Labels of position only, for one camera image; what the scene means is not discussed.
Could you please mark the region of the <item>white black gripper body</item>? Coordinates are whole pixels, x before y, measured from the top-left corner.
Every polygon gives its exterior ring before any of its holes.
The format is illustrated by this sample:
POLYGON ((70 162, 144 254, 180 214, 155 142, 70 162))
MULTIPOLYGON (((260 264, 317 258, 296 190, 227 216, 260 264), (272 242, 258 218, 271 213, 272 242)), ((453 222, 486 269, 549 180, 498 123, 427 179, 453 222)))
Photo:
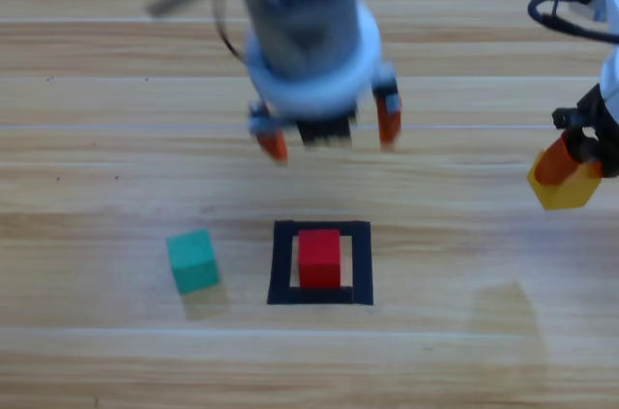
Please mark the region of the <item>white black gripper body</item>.
POLYGON ((296 128, 310 144, 331 137, 348 138, 349 122, 366 93, 398 86, 392 63, 382 57, 382 40, 376 19, 365 2, 357 3, 360 40, 354 53, 339 67, 309 79, 284 79, 265 66, 256 36, 248 35, 248 74, 271 115, 282 130, 296 128))
POLYGON ((571 108, 552 112, 576 162, 618 162, 618 46, 603 63, 599 81, 571 108))

